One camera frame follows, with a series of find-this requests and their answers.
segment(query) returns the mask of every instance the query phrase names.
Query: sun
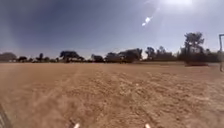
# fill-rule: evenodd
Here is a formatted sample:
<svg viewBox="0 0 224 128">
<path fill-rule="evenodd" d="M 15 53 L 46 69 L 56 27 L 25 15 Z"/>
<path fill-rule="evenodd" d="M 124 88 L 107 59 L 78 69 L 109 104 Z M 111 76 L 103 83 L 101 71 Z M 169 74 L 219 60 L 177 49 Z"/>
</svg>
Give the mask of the sun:
<svg viewBox="0 0 224 128">
<path fill-rule="evenodd" d="M 193 0 L 163 0 L 164 4 L 172 6 L 191 6 Z"/>
</svg>

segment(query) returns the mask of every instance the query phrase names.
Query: tree line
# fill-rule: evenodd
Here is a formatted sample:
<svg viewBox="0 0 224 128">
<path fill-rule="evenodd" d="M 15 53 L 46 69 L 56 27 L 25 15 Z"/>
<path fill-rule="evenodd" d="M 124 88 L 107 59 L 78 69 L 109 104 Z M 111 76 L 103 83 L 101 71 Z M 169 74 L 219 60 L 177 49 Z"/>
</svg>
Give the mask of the tree line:
<svg viewBox="0 0 224 128">
<path fill-rule="evenodd" d="M 158 49 L 147 47 L 144 51 L 147 54 L 146 59 L 142 59 L 143 50 L 140 48 L 128 49 L 118 53 L 109 52 L 105 57 L 101 55 L 91 55 L 91 59 L 86 60 L 76 51 L 61 51 L 58 58 L 50 58 L 40 53 L 36 58 L 27 58 L 26 56 L 17 57 L 14 53 L 6 52 L 0 54 L 1 62 L 32 62 L 32 63 L 72 63 L 72 62 L 96 62 L 96 63 L 132 63 L 135 61 L 184 61 L 187 64 L 191 62 L 219 62 L 220 51 L 212 52 L 203 47 L 204 38 L 201 32 L 187 33 L 185 35 L 184 46 L 178 53 L 166 51 L 163 46 Z"/>
</svg>

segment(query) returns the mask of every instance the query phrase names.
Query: sky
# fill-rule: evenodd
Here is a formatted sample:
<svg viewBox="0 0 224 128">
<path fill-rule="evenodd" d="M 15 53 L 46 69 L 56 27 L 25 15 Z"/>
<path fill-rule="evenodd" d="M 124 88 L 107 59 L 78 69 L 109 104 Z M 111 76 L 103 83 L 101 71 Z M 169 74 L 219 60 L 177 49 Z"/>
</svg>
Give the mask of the sky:
<svg viewBox="0 0 224 128">
<path fill-rule="evenodd" d="M 131 48 L 176 52 L 188 32 L 219 49 L 224 0 L 0 0 L 0 53 L 88 58 Z"/>
</svg>

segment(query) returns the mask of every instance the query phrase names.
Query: pole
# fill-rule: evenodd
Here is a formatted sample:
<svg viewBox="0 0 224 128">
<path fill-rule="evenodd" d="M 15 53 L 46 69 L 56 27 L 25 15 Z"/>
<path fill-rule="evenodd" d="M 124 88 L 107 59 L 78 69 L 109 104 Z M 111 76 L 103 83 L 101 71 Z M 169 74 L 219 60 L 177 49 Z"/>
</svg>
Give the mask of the pole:
<svg viewBox="0 0 224 128">
<path fill-rule="evenodd" d="M 224 34 L 220 34 L 219 35 L 219 42 L 220 42 L 220 71 L 223 72 L 223 64 L 222 64 L 222 61 L 223 61 L 223 47 L 222 47 L 222 37 L 224 36 Z"/>
</svg>

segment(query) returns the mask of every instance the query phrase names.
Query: dirt track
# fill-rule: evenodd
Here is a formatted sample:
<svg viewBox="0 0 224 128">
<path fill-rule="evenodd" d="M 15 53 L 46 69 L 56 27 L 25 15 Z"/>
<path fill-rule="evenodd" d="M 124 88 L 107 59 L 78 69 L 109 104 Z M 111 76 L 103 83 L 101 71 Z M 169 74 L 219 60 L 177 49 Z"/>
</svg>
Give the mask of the dirt track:
<svg viewBox="0 0 224 128">
<path fill-rule="evenodd" d="M 14 128 L 223 128 L 218 67 L 0 64 Z"/>
</svg>

